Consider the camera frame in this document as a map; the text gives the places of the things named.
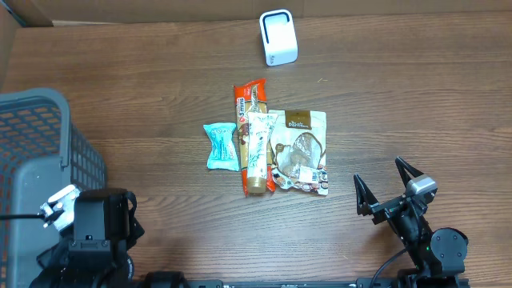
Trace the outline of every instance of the white container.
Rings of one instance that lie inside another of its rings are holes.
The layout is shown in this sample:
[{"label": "white container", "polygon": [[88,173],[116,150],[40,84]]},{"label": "white container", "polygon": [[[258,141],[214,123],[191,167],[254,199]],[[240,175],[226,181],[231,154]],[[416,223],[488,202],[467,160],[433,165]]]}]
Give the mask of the white container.
[{"label": "white container", "polygon": [[297,60],[298,48],[294,20],[288,10],[265,12],[259,18],[265,59],[268,66]]}]

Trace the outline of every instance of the robotic arm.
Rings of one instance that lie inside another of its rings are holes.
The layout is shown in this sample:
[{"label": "robotic arm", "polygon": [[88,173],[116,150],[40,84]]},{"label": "robotic arm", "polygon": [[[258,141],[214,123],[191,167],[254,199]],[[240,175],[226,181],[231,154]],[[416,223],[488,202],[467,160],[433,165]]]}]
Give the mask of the robotic arm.
[{"label": "robotic arm", "polygon": [[400,270],[393,288],[461,287],[458,274],[465,269],[467,236],[453,228],[430,229],[423,215],[438,191],[437,183],[400,157],[395,163],[406,191],[383,204],[361,177],[354,175],[358,214],[373,215],[375,225],[387,221],[416,265],[415,269]]},{"label": "robotic arm", "polygon": [[59,244],[38,256],[42,272],[30,287],[127,286],[134,273],[127,251],[144,234],[136,209],[135,195],[127,190],[81,192],[74,224],[60,231]]}]

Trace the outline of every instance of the teal wrapper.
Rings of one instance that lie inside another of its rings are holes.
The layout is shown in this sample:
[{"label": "teal wrapper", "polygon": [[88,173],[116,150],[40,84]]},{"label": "teal wrapper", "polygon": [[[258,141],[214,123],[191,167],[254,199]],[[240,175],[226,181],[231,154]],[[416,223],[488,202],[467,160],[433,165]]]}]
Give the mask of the teal wrapper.
[{"label": "teal wrapper", "polygon": [[208,169],[228,169],[240,171],[237,152],[233,143],[235,123],[214,123],[203,125],[211,140],[211,153],[208,157]]}]

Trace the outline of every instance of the cardboard wall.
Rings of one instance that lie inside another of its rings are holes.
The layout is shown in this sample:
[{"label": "cardboard wall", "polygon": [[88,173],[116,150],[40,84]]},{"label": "cardboard wall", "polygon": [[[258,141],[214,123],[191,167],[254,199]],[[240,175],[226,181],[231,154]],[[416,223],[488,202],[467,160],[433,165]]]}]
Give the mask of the cardboard wall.
[{"label": "cardboard wall", "polygon": [[50,22],[178,22],[293,16],[512,10],[512,0],[8,0],[31,24]]},{"label": "cardboard wall", "polygon": [[6,77],[9,54],[14,43],[14,36],[19,24],[0,6],[0,90]]}]

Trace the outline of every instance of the tube package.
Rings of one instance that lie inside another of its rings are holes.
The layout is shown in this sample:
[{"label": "tube package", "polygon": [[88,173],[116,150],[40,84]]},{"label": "tube package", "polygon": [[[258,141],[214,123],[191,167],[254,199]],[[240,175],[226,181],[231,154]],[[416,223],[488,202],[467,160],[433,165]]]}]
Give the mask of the tube package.
[{"label": "tube package", "polygon": [[[237,115],[238,146],[240,149],[240,167],[242,170],[243,192],[247,196],[247,164],[249,161],[249,112],[266,113],[266,94],[263,85],[265,79],[254,80],[244,86],[234,87],[234,104]],[[272,180],[272,149],[270,144],[266,148],[266,188],[275,191]]]},{"label": "tube package", "polygon": [[208,169],[240,171],[237,153],[233,143],[234,123],[215,123],[203,126],[211,140]]},{"label": "tube package", "polygon": [[249,112],[249,155],[247,163],[247,190],[265,193],[267,173],[266,148],[274,129],[276,114]]}]

